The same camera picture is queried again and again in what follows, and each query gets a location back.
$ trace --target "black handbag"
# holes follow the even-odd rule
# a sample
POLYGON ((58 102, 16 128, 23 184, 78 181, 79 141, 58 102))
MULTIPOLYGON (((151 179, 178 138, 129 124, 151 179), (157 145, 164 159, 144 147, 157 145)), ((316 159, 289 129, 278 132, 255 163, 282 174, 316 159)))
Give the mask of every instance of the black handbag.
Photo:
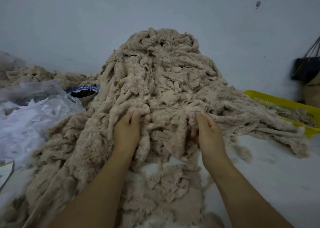
POLYGON ((304 84, 310 82, 320 71, 320 37, 315 41, 313 46, 308 50, 303 58, 298 58, 294 62, 294 72, 291 76, 292 80, 300 80, 304 84), (311 57, 314 50, 317 48, 315 57, 311 57))

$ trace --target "person's left hand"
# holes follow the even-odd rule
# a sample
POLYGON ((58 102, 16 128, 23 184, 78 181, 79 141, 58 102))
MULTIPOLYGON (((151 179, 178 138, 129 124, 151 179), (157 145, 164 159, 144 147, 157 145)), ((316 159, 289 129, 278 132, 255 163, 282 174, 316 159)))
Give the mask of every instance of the person's left hand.
POLYGON ((115 125, 113 139, 115 150, 133 155, 140 139, 140 114, 126 113, 115 125))

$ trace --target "bare skin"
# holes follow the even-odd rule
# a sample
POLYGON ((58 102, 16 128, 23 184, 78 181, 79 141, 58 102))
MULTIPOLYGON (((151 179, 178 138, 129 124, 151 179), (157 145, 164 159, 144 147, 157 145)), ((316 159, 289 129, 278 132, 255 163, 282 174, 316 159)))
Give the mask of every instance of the bare skin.
POLYGON ((218 186, 232 226, 293 228, 231 163, 214 120, 202 113, 196 113, 196 119, 203 164, 218 186))
MULTIPOLYGON (((222 131, 208 115, 196 113, 205 168, 218 186, 232 226, 283 227, 286 221, 242 176, 228 158, 222 131)), ((98 175, 57 216, 49 228, 113 227, 125 175, 140 138, 138 113, 127 113, 114 128, 114 150, 98 175)))

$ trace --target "white wall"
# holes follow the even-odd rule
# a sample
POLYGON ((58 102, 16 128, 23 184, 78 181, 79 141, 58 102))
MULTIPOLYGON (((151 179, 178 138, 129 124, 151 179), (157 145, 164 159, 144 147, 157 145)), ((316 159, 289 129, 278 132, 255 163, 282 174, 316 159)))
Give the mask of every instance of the white wall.
POLYGON ((230 85, 296 98, 292 61, 320 34, 320 0, 0 0, 0 50, 98 72, 140 30, 189 32, 230 85))

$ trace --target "yellow plastic basket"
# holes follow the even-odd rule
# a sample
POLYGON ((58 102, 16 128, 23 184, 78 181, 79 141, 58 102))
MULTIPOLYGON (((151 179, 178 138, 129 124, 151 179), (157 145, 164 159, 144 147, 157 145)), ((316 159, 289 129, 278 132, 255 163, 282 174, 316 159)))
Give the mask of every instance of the yellow plastic basket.
MULTIPOLYGON (((262 105, 265 105, 265 106, 278 106, 281 108, 305 109, 305 110, 307 110, 308 114, 314 118, 317 126, 320 126, 320 108, 312 107, 312 106, 301 104, 301 103, 296 103, 293 101, 286 100, 284 98, 274 97, 274 96, 264 94, 261 92, 256 92, 253 90, 247 90, 244 93, 246 95, 248 95, 254 101, 256 101, 262 105)), ((314 128, 314 127, 311 127, 311 126, 308 126, 305 124, 301 124, 299 122, 287 119, 285 117, 281 117, 281 118, 283 118, 289 122, 292 122, 294 124, 294 126, 297 126, 297 127, 304 126, 306 129, 305 136, 307 138, 311 138, 313 135, 320 133, 320 128, 314 128)))

